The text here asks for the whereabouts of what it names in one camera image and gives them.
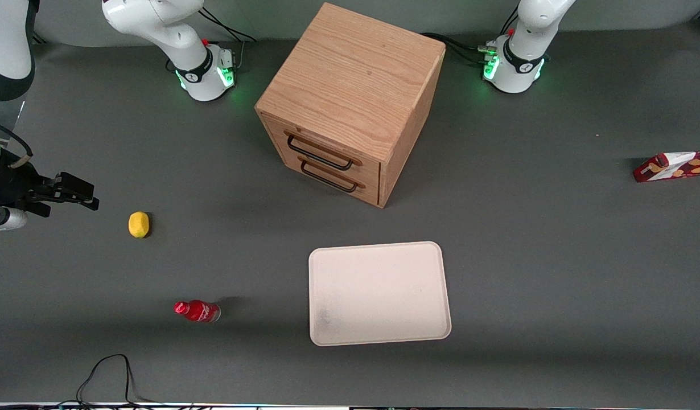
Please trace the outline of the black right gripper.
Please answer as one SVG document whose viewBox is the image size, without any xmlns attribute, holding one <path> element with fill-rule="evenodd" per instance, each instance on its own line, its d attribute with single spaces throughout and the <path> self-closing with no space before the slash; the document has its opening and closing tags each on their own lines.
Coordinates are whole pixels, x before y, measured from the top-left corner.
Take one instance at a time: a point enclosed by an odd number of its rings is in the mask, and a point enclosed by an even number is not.
<svg viewBox="0 0 700 410">
<path fill-rule="evenodd" d="M 53 186 L 30 164 L 33 154 L 18 156 L 0 148 L 0 207 L 18 208 L 48 218 L 51 206 L 42 202 L 77 203 L 92 211 L 100 201 L 93 184 L 67 172 L 56 174 Z"/>
</svg>

